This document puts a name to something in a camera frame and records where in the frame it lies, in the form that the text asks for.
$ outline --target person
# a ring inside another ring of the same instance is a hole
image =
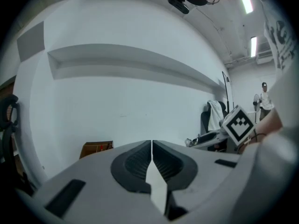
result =
[[[265,118],[270,112],[271,110],[274,108],[274,105],[271,101],[271,99],[269,98],[268,95],[268,87],[267,87],[267,83],[263,82],[262,83],[262,88],[263,88],[263,92],[261,93],[260,99],[259,99],[259,103],[262,103],[262,109],[261,109],[261,115],[260,115],[260,121],[263,120],[263,118]]]
[[[281,9],[271,0],[261,0],[265,16],[264,35],[267,38],[273,54],[277,80],[287,72],[290,66],[298,63],[297,36]],[[268,135],[278,131],[282,122],[275,108],[264,117],[256,127],[256,133]],[[257,142],[264,139],[264,135],[257,137]]]

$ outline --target fluorescent light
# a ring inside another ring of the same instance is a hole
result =
[[[256,56],[256,45],[257,45],[257,39],[256,37],[251,38],[251,57]]]
[[[246,14],[251,13],[253,11],[252,4],[250,0],[242,0]]]

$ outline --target ceiling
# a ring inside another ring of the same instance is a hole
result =
[[[41,9],[53,3],[54,0],[38,0]],[[186,2],[190,12],[182,14],[168,3],[167,0],[149,0],[159,4],[170,11],[176,13],[194,26],[215,49],[220,59],[228,69],[245,63],[264,63],[272,59],[269,44],[263,35],[264,15],[260,0],[251,0],[254,11],[245,13],[241,0],[221,0],[215,5],[195,7]],[[28,14],[36,14],[37,3],[34,2],[35,9],[28,9]],[[20,27],[26,24],[28,19],[18,18]],[[250,39],[256,36],[258,42],[257,53],[254,58],[250,58]]]

